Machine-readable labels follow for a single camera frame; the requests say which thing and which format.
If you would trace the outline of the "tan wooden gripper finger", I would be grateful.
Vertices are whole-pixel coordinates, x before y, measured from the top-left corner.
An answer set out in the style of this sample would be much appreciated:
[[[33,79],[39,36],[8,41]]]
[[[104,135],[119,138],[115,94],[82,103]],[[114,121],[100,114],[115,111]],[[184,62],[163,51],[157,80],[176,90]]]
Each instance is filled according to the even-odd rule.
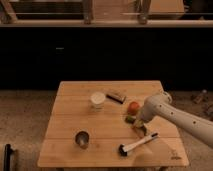
[[[142,129],[142,128],[145,127],[144,122],[143,122],[142,120],[138,120],[138,119],[136,119],[136,120],[134,121],[133,126],[134,126],[135,128],[140,128],[140,129]]]

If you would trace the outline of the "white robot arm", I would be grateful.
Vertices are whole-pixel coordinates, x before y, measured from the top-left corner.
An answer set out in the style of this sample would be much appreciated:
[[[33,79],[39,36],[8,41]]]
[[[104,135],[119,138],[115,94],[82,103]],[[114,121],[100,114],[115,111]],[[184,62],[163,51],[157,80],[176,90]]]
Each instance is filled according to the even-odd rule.
[[[171,103],[168,92],[153,94],[144,100],[137,119],[149,123],[155,116],[162,117],[213,149],[213,122],[175,108]]]

